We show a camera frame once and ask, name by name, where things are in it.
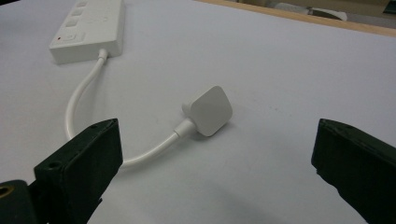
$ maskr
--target cable strain relief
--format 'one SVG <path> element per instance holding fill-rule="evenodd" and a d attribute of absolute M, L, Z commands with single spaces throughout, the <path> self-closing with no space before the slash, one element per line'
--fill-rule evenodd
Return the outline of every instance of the cable strain relief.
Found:
<path fill-rule="evenodd" d="M 190 119 L 184 119 L 175 129 L 179 138 L 183 138 L 191 133 L 196 132 L 196 126 Z"/>
<path fill-rule="evenodd" d="M 107 50 L 105 50 L 105 49 L 99 49 L 99 56 L 98 56 L 98 59 L 101 58 L 101 59 L 103 59 L 103 60 L 106 61 L 107 55 L 108 55 Z"/>

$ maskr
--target power strip outlet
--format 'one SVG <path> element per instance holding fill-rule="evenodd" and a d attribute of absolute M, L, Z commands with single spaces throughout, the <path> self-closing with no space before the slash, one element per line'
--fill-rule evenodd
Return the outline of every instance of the power strip outlet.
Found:
<path fill-rule="evenodd" d="M 79 0 L 49 45 L 56 63 L 76 63 L 122 54 L 124 4 L 122 0 Z"/>

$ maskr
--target wooden edge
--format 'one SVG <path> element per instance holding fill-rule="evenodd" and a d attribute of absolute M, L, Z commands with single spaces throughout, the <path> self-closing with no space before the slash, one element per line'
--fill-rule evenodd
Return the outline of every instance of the wooden edge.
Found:
<path fill-rule="evenodd" d="M 294 13 L 294 12 L 282 11 L 282 10 L 278 10 L 278 9 L 268 8 L 268 7 L 256 7 L 256 6 L 252 6 L 252 5 L 229 2 L 229 1 L 224 1 L 224 0 L 197 0 L 197 1 L 209 3 L 209 4 L 213 4 L 213 5 L 218 5 L 218 6 L 244 9 L 244 10 L 248 10 L 248 11 L 258 12 L 258 13 L 267 14 L 267 15 L 271 15 L 271 16 L 277 16 L 277 17 L 286 18 L 286 19 L 295 20 L 295 21 L 305 21 L 305 22 L 311 22 L 311 23 L 320 24 L 320 25 L 327 25 L 327 26 L 333 26 L 333 27 L 338 27 L 338 28 L 343 28 L 343 29 L 348 29 L 348 30 L 360 31 L 360 32 L 364 32 L 364 33 L 396 37 L 396 29 L 390 29 L 390 28 L 379 27 L 379 26 L 374 26 L 374 25 L 361 24 L 361 23 L 356 23 L 356 22 L 351 22 L 351 21 L 337 21 L 337 20 L 332 20 L 332 19 L 327 19 L 327 18 L 298 14 L 298 13 Z"/>

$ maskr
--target white power strip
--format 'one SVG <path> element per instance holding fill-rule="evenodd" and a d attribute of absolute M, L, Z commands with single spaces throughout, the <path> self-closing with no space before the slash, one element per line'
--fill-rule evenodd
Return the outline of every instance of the white power strip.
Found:
<path fill-rule="evenodd" d="M 79 0 L 49 45 L 56 63 L 98 58 L 99 49 L 110 57 L 122 54 L 124 4 L 122 0 Z"/>

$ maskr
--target table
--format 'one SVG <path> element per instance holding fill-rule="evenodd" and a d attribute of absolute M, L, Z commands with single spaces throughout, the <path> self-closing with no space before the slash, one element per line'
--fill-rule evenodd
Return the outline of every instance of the table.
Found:
<path fill-rule="evenodd" d="M 56 65 L 48 45 L 74 1 L 0 7 L 0 182 L 31 183 L 66 142 L 64 110 L 94 62 Z M 125 157 L 220 85 L 233 118 L 122 171 L 90 223 L 365 223 L 310 164 L 318 120 L 396 146 L 396 38 L 202 2 L 126 0 L 124 52 L 82 96 L 78 130 L 120 120 Z"/>

